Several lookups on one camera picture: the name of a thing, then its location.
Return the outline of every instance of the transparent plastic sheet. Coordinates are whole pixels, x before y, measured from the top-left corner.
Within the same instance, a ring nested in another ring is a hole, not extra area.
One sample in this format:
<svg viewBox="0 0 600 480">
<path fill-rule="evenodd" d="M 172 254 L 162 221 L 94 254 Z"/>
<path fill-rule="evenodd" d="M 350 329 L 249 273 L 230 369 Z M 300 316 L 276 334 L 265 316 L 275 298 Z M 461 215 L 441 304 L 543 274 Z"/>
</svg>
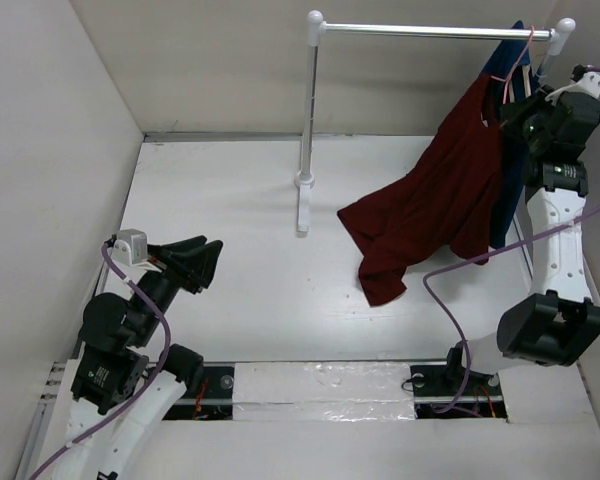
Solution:
<svg viewBox="0 0 600 480">
<path fill-rule="evenodd" d="M 404 362 L 236 364 L 234 420 L 414 420 Z"/>
</svg>

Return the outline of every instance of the beige back wall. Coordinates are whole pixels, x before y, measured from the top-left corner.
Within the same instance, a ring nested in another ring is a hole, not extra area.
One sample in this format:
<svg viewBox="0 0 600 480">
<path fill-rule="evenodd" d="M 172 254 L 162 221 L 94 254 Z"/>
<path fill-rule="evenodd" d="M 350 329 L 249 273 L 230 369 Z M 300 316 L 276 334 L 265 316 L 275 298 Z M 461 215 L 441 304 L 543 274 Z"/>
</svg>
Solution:
<svg viewBox="0 0 600 480">
<path fill-rule="evenodd" d="M 554 0 L 72 0 L 143 131 L 299 132 L 305 18 L 544 26 Z M 316 129 L 431 134 L 492 41 L 327 36 Z"/>
</svg>

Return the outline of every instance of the white plastic joint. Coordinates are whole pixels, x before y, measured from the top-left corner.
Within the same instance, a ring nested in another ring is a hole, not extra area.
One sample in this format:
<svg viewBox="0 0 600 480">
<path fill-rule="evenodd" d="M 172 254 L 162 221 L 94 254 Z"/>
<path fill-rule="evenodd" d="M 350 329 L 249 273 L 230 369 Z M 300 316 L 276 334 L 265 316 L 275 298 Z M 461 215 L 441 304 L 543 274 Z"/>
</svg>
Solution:
<svg viewBox="0 0 600 480">
<path fill-rule="evenodd" d="M 567 43 L 569 35 L 571 35 L 575 29 L 576 21 L 573 18 L 563 18 L 560 20 L 553 31 L 547 55 L 552 57 L 560 55 L 560 52 L 562 52 L 562 49 L 564 48 L 564 44 Z"/>
<path fill-rule="evenodd" d="M 320 44 L 320 36 L 327 29 L 327 23 L 324 21 L 322 13 L 318 10 L 309 12 L 309 15 L 307 15 L 307 23 L 309 24 L 307 43 L 310 47 L 317 47 Z"/>
</svg>

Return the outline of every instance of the metal frame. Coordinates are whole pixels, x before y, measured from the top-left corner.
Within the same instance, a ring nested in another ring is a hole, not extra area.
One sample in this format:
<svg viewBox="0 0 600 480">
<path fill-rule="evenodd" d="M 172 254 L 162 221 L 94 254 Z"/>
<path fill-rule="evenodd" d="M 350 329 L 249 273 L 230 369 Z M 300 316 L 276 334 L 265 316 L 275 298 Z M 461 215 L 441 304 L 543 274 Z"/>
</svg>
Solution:
<svg viewBox="0 0 600 480">
<path fill-rule="evenodd" d="M 309 55 L 307 59 L 307 85 L 305 96 L 304 129 L 300 153 L 300 171 L 296 175 L 298 187 L 298 224 L 297 230 L 306 234 L 311 223 L 311 189 L 315 177 L 311 172 L 311 149 L 313 147 L 313 119 L 315 111 L 316 73 L 318 69 L 318 46 L 325 33 L 355 33 L 364 35 L 386 35 L 429 38 L 461 38 L 478 40 L 527 40 L 532 36 L 535 42 L 549 42 L 549 49 L 536 72 L 536 78 L 542 82 L 555 57 L 560 54 L 576 22 L 563 18 L 555 29 L 514 30 L 498 28 L 457 28 L 457 27 L 421 27 L 401 25 L 360 25 L 348 23 L 327 23 L 322 13 L 314 10 L 307 16 Z"/>
</svg>

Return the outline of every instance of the maroon shirt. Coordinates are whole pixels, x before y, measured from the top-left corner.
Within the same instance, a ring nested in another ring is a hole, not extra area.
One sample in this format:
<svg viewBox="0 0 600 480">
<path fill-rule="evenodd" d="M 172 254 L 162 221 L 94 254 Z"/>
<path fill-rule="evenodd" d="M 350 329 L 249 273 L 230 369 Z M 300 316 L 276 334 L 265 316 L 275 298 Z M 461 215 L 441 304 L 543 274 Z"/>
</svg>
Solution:
<svg viewBox="0 0 600 480">
<path fill-rule="evenodd" d="M 488 250 L 502 181 L 499 125 L 482 120 L 489 83 L 477 78 L 404 178 L 338 212 L 364 255 L 358 275 L 371 306 L 404 292 L 407 267 L 442 245 L 462 258 Z"/>
</svg>

